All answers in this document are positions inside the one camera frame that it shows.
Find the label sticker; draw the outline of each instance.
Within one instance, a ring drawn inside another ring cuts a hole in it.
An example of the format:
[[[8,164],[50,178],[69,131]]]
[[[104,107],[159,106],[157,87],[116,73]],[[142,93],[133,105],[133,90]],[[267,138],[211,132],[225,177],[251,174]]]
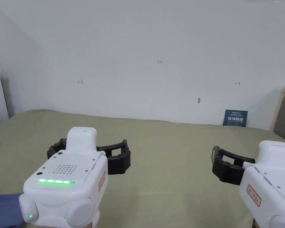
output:
[[[253,199],[255,204],[259,207],[261,205],[262,199],[260,198],[260,196],[255,192],[255,190],[250,185],[247,186],[247,193]]]
[[[104,184],[105,182],[105,172],[104,174],[102,175],[100,181],[99,181],[99,184],[98,184],[98,192],[100,192],[101,188],[102,188],[102,185]]]

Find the green bed sheet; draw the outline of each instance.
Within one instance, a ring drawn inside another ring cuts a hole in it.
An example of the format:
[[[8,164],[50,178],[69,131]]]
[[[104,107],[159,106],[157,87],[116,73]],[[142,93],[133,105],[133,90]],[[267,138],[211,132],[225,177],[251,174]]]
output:
[[[109,176],[99,228],[251,227],[239,187],[211,172],[212,148],[257,158],[262,140],[285,142],[253,128],[32,110],[0,124],[0,193],[22,192],[25,180],[47,160],[50,145],[74,126],[94,127],[97,145],[127,139],[132,152],[126,174]]]

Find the green indicator light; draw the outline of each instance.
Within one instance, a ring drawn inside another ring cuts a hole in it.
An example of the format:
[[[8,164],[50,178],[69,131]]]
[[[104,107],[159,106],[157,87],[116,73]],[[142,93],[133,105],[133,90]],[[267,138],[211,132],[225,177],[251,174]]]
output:
[[[49,182],[49,183],[75,183],[74,181],[68,180],[49,180],[49,179],[39,179],[39,182]]]

